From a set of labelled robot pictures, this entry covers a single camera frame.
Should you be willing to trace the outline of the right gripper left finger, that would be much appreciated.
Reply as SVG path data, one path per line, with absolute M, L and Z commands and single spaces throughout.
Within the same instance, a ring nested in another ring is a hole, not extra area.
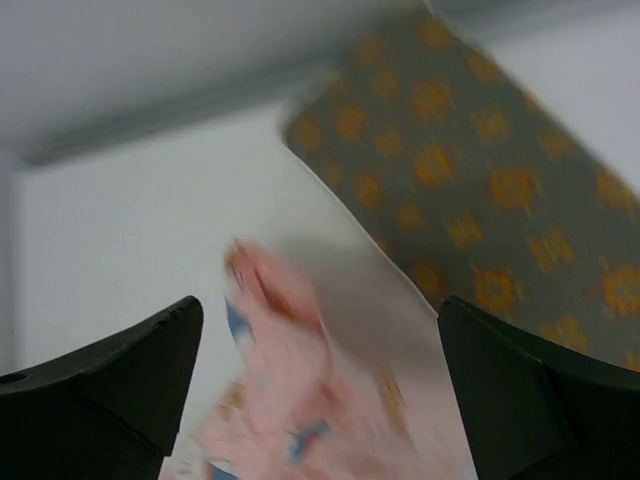
M 4 479 L 156 479 L 180 429 L 204 313 L 187 296 L 1 378 Z

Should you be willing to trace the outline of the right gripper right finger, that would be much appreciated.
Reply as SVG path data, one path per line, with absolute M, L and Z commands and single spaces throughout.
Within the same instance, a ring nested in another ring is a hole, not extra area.
M 458 297 L 438 328 L 480 480 L 638 478 L 638 373 Z

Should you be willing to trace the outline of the pink cartoon print pillowcase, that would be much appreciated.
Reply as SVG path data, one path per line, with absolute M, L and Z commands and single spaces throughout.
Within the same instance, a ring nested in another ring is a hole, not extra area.
M 256 242 L 225 252 L 242 367 L 161 469 L 164 479 L 471 479 L 434 314 L 322 259 Z

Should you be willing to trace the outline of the grey orange patterned pillow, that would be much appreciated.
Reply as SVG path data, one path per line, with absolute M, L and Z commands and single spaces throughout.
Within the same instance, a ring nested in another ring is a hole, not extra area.
M 638 369 L 638 193 L 429 9 L 347 48 L 284 140 L 432 306 Z

